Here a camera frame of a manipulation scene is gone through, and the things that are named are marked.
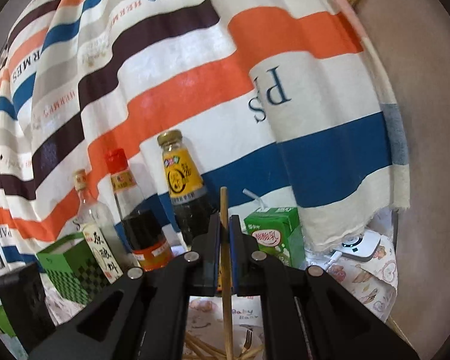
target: dark brown stripe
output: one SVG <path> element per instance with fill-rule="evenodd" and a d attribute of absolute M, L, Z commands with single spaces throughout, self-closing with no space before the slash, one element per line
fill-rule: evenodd
<path fill-rule="evenodd" d="M 123 63 L 144 48 L 218 23 L 210 0 L 195 7 L 148 17 L 121 33 L 112 45 L 112 59 L 99 70 L 83 77 L 78 84 L 80 109 L 113 91 L 119 84 L 117 72 Z"/>
<path fill-rule="evenodd" d="M 35 182 L 33 180 L 23 181 L 15 175 L 0 173 L 0 188 L 8 196 L 22 196 L 27 200 L 35 200 Z"/>
<path fill-rule="evenodd" d="M 118 70 L 131 56 L 167 38 L 193 30 L 209 28 L 219 21 L 210 0 L 200 5 L 148 17 L 123 31 L 112 45 L 112 59 L 101 69 L 83 77 L 78 85 L 80 112 L 84 107 L 113 91 L 119 84 Z M 35 185 L 38 187 L 50 172 L 84 140 L 80 114 L 50 136 L 33 154 Z"/>
<path fill-rule="evenodd" d="M 38 188 L 55 167 L 85 139 L 80 112 L 54 132 L 32 155 L 35 186 Z"/>
<path fill-rule="evenodd" d="M 54 11 L 58 8 L 61 0 L 52 0 L 45 4 L 40 5 L 34 10 L 27 13 L 22 20 L 20 20 L 17 25 L 13 28 L 13 31 L 8 37 L 7 44 L 10 46 L 17 35 L 22 31 L 26 26 L 28 26 L 32 21 L 38 19 L 39 17 L 46 15 L 48 12 Z"/>

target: green juice box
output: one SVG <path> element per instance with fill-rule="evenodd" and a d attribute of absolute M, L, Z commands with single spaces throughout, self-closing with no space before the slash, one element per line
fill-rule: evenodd
<path fill-rule="evenodd" d="M 305 248 L 296 207 L 259 208 L 244 222 L 261 251 L 278 257 L 286 266 L 300 267 Z"/>

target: green box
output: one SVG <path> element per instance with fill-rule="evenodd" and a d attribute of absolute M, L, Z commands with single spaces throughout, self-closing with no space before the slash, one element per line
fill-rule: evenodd
<path fill-rule="evenodd" d="M 296 207 L 259 208 L 245 218 L 245 227 L 259 249 L 299 268 L 305 259 L 302 227 Z"/>
<path fill-rule="evenodd" d="M 87 304 L 108 285 L 83 233 L 59 239 L 37 258 L 60 295 L 73 302 Z"/>
<path fill-rule="evenodd" d="M 15 332 L 13 331 L 12 325 L 10 325 L 10 321 L 5 314 L 5 309 L 3 308 L 3 306 L 0 306 L 0 330 L 5 334 L 8 334 L 10 337 L 16 336 Z"/>

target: glass bottle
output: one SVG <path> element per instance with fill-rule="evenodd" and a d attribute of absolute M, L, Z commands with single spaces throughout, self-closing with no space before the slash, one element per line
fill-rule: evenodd
<path fill-rule="evenodd" d="M 150 209 L 144 209 L 142 191 L 128 167 L 123 149 L 106 155 L 115 202 L 134 256 L 145 271 L 161 268 L 173 258 L 162 227 Z"/>
<path fill-rule="evenodd" d="M 208 231 L 210 215 L 216 212 L 207 187 L 197 170 L 180 130 L 170 130 L 157 138 L 163 153 L 163 167 L 168 183 L 175 220 L 187 245 Z"/>
<path fill-rule="evenodd" d="M 126 251 L 122 240 L 116 232 L 112 213 L 106 204 L 99 202 L 90 193 L 85 169 L 79 169 L 73 173 L 73 182 L 80 199 L 77 224 L 95 223 L 102 232 L 116 262 L 122 271 L 126 272 L 128 268 L 135 266 L 135 258 Z"/>

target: green checkered box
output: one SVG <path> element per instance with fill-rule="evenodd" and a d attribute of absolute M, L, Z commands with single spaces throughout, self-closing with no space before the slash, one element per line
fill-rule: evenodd
<path fill-rule="evenodd" d="M 108 285 L 83 233 L 59 239 L 37 253 L 37 258 L 57 291 L 66 299 L 87 304 Z"/>

